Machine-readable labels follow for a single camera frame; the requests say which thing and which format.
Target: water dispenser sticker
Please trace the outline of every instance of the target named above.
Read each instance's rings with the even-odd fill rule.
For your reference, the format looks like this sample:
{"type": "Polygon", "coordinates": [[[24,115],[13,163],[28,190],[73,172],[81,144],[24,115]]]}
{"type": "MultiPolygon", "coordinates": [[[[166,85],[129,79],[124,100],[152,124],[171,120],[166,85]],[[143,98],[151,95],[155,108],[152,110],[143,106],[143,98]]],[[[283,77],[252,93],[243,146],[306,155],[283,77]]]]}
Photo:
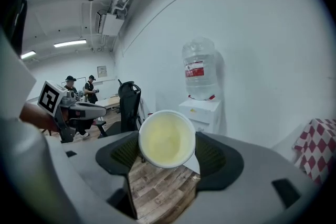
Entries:
{"type": "Polygon", "coordinates": [[[185,66],[185,76],[187,78],[204,76],[203,62],[200,61],[200,62],[188,63],[185,66]]]}

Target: paper cup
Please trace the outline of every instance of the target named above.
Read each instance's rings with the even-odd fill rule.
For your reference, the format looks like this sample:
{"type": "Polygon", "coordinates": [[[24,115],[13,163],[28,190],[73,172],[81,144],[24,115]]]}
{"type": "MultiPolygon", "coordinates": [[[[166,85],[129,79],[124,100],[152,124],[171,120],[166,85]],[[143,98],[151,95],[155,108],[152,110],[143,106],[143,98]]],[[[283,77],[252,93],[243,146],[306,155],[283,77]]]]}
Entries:
{"type": "Polygon", "coordinates": [[[139,147],[144,158],[161,168],[184,164],[195,151],[195,128],[191,121],[173,110],[150,115],[139,130],[139,147]]]}

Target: checkered cloth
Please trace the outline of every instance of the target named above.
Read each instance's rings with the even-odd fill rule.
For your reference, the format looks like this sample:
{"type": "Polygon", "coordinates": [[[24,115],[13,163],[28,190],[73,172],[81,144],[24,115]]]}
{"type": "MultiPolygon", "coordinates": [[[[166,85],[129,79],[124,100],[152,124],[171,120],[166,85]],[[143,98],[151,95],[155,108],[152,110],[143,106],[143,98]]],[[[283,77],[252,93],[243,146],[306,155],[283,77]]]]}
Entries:
{"type": "Polygon", "coordinates": [[[336,159],[336,120],[311,120],[293,148],[302,153],[295,165],[321,185],[336,159]]]}

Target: large plastic water jug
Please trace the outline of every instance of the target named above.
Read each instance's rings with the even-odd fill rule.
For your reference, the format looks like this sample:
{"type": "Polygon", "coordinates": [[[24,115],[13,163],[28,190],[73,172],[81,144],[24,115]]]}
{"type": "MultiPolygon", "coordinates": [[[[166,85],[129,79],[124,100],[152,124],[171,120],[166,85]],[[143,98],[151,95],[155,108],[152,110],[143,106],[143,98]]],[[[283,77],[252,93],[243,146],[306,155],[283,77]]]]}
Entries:
{"type": "Polygon", "coordinates": [[[207,100],[217,93],[215,45],[204,37],[186,43],[182,49],[186,89],[191,98],[207,100]]]}

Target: black office chair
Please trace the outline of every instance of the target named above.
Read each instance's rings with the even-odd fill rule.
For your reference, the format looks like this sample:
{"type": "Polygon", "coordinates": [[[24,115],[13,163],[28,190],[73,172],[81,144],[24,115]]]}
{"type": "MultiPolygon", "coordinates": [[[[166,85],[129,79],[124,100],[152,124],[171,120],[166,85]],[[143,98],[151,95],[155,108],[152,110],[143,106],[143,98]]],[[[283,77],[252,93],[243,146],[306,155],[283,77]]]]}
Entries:
{"type": "Polygon", "coordinates": [[[113,123],[106,131],[103,129],[106,121],[96,121],[95,125],[101,133],[98,138],[138,130],[136,120],[138,119],[141,89],[133,81],[129,81],[120,85],[118,94],[120,96],[121,121],[113,123]]]}

